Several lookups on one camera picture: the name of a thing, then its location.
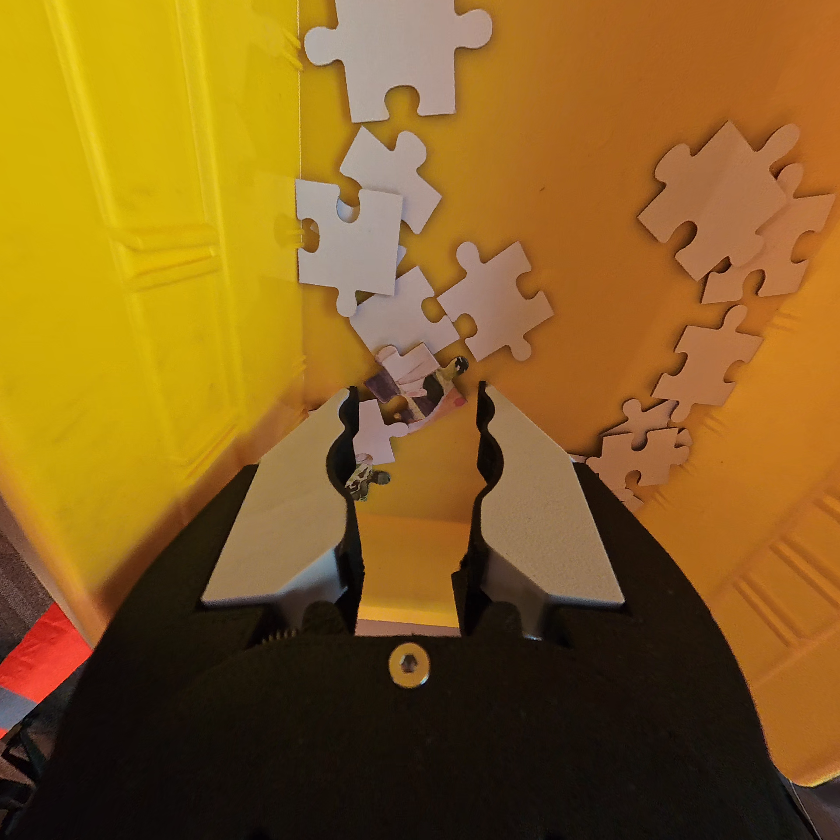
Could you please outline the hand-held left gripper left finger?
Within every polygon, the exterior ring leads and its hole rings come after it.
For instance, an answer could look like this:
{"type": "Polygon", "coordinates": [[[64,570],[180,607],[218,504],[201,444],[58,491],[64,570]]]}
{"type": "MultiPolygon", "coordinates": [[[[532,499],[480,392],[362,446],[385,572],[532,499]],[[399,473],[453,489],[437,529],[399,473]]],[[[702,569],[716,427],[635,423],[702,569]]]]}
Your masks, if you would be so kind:
{"type": "Polygon", "coordinates": [[[336,603],[356,467],[358,396],[342,389],[262,457],[202,596],[205,606],[336,603]]]}

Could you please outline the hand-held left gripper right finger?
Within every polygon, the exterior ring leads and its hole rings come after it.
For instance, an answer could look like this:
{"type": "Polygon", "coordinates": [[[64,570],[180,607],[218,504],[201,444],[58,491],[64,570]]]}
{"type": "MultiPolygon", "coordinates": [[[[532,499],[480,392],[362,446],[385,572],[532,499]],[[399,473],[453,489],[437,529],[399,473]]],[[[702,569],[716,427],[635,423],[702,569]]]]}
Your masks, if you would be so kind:
{"type": "Polygon", "coordinates": [[[481,383],[468,586],[520,610],[618,607],[624,595],[571,458],[496,387],[481,383]]]}

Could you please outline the purple black puzzle piece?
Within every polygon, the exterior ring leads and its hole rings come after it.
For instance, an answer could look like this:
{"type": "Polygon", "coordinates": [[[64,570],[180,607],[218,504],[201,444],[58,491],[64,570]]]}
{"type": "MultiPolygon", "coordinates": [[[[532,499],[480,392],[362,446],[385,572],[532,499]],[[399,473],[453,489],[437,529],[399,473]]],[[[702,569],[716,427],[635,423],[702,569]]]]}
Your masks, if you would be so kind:
{"type": "Polygon", "coordinates": [[[395,346],[386,345],[374,358],[383,371],[364,384],[382,404],[398,396],[406,399],[406,409],[396,416],[407,425],[409,434],[466,404],[454,383],[456,376],[468,370],[466,357],[457,356],[441,367],[427,346],[420,343],[405,355],[400,355],[395,346]]]}

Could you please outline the pile of puzzle pieces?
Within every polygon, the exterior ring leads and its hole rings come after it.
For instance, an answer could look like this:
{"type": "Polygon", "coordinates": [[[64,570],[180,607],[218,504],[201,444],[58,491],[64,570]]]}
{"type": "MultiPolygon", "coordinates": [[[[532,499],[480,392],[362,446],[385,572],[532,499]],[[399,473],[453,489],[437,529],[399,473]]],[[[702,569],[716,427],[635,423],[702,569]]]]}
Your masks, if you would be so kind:
{"type": "MultiPolygon", "coordinates": [[[[589,466],[630,510],[643,506],[627,476],[657,487],[688,456],[683,428],[695,406],[719,406],[735,386],[728,373],[745,365],[761,344],[739,328],[748,307],[744,285],[760,274],[759,297],[785,297],[802,285],[805,259],[797,242],[819,234],[831,219],[837,192],[797,195],[804,167],[790,156],[800,137],[790,123],[759,146],[733,121],[707,132],[692,150],[678,143],[654,167],[655,196],[635,214],[642,189],[618,188],[617,166],[648,162],[642,129],[603,125],[594,140],[595,105],[567,107],[571,98],[571,32],[560,17],[568,2],[332,2],[331,25],[304,35],[313,67],[341,64],[346,118],[356,126],[339,171],[359,187],[358,206],[340,200],[340,186],[297,182],[297,211],[319,230],[313,251],[299,253],[302,283],[335,288],[344,316],[376,365],[393,345],[405,355],[424,343],[434,357],[462,343],[472,360],[518,363],[533,354],[531,333],[561,309],[566,352],[540,350],[544,368],[533,376],[540,411],[557,412],[556,370],[585,371],[583,342],[617,361],[629,338],[608,339],[638,297],[663,289],[633,266],[629,280],[594,271],[601,253],[625,257],[629,235],[646,231],[664,245],[686,226],[689,241],[675,252],[681,274],[700,286],[700,304],[728,305],[722,325],[687,327],[674,351],[685,362],[658,378],[651,399],[625,404],[624,423],[600,438],[589,466]]],[[[408,435],[397,418],[406,399],[361,402],[353,441],[353,499],[390,479],[391,438],[408,435]]]]}

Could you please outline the yellow plastic bin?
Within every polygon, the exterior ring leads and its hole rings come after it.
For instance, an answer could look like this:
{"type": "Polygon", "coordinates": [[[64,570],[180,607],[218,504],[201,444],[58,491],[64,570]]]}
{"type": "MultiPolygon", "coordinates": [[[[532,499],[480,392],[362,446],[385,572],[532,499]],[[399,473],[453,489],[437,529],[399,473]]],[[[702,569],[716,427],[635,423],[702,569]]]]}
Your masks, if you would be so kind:
{"type": "MultiPolygon", "coordinates": [[[[553,317],[532,354],[471,361],[564,448],[598,453],[645,406],[688,324],[725,303],[637,215],[656,164],[725,122],[773,168],[838,194],[838,2],[454,2],[492,35],[455,55],[457,110],[387,96],[370,125],[425,143],[442,194],[406,266],[437,294],[521,241],[553,317]]],[[[307,408],[374,369],[297,278],[294,181],[358,186],[341,64],[314,67],[333,2],[2,2],[2,490],[64,607],[95,642],[154,556],[307,408]]],[[[774,761],[838,775],[838,203],[796,244],[801,288],[759,297],[763,337],[720,407],[686,418],[690,457],[639,490],[639,519],[707,599],[774,761]]]]}

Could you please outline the orange reflective vest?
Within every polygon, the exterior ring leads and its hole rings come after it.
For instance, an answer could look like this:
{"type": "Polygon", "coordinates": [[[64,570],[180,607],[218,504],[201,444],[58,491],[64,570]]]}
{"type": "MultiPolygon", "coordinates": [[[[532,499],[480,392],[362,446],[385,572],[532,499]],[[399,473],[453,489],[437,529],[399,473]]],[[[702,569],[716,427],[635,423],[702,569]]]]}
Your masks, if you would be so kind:
{"type": "Polygon", "coordinates": [[[35,709],[91,655],[54,602],[1,664],[1,735],[35,709]]]}

